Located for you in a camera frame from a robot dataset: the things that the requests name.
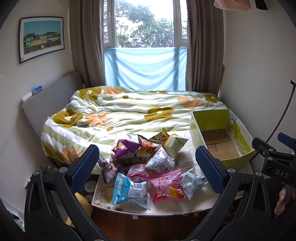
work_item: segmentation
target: blue package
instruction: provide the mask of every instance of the blue package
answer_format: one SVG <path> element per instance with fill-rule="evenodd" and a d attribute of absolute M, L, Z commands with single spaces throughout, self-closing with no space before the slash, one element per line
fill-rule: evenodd
<path fill-rule="evenodd" d="M 111 204 L 132 202 L 150 210 L 150 194 L 147 191 L 147 182 L 134 183 L 125 175 L 118 173 L 115 181 Z"/>
<path fill-rule="evenodd" d="M 37 94 L 37 93 L 40 92 L 42 89 L 43 89 L 43 87 L 42 87 L 41 85 L 35 87 L 35 88 L 32 90 L 32 95 Z"/>

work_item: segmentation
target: picture frame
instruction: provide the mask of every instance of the picture frame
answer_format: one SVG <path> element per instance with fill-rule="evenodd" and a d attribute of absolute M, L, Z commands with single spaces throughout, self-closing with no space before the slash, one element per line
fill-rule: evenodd
<path fill-rule="evenodd" d="M 47 53 L 65 49 L 63 17 L 29 17 L 20 19 L 20 64 Z"/>

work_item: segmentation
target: pink snack bag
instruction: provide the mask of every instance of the pink snack bag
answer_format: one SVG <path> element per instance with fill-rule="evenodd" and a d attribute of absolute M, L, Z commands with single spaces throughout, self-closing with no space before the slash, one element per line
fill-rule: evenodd
<path fill-rule="evenodd" d="M 166 198 L 185 198 L 179 188 L 181 169 L 168 173 L 150 174 L 150 182 L 156 189 L 153 202 L 159 202 Z"/>
<path fill-rule="evenodd" d="M 145 169 L 145 164 L 134 164 L 130 167 L 127 177 L 135 183 L 147 181 L 150 177 Z"/>

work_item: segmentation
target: hand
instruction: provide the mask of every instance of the hand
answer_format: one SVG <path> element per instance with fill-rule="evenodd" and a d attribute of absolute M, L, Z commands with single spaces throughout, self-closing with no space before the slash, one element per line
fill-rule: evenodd
<path fill-rule="evenodd" d="M 293 199 L 296 198 L 296 189 L 293 190 L 293 194 L 292 194 Z M 276 215 L 280 215 L 284 210 L 285 210 L 285 198 L 286 198 L 286 189 L 283 188 L 280 192 L 279 192 L 279 200 L 276 204 L 276 208 L 274 209 L 274 214 Z"/>

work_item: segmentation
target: floral bedding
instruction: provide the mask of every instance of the floral bedding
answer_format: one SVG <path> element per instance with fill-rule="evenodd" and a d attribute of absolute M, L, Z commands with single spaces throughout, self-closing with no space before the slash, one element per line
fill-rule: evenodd
<path fill-rule="evenodd" d="M 192 91 L 142 91 L 100 86 L 76 91 L 48 118 L 41 144 L 48 157 L 71 163 L 90 144 L 108 158 L 118 132 L 189 130 L 191 111 L 226 109 L 216 95 Z"/>

